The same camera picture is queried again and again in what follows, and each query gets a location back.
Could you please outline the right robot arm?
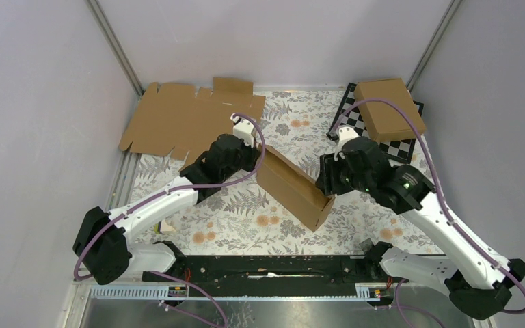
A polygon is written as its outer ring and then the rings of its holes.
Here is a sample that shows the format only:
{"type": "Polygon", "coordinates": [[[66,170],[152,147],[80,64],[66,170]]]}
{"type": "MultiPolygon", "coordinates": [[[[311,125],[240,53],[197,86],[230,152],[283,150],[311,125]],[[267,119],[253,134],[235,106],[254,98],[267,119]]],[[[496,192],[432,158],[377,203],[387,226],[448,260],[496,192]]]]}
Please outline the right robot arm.
{"type": "Polygon", "coordinates": [[[364,270],[380,282],[407,279],[447,296],[461,312],[485,320],[506,312],[512,288],[525,277],[525,262],[509,259],[484,243],[446,205],[437,187],[411,165],[391,165],[377,143],[354,137],[319,158],[317,187],[326,195],[367,193],[412,222],[446,255],[444,261],[407,253],[387,242],[366,251],[364,270]]]}

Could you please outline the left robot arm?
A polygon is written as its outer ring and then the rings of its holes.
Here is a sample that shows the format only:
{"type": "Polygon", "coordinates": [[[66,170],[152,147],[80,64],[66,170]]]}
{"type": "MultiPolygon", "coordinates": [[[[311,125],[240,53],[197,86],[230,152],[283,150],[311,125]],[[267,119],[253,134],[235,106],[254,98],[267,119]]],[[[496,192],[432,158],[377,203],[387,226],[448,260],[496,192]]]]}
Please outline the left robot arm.
{"type": "Polygon", "coordinates": [[[158,271],[167,280],[178,280],[185,263],[174,250],[165,242],[136,243],[137,235],[230,186],[229,178],[237,172],[254,173],[264,153],[262,146],[249,146],[234,135],[220,135],[158,191],[109,211],[98,206],[87,211],[72,246],[78,257],[75,279],[93,278],[105,285],[124,273],[158,271]]]}

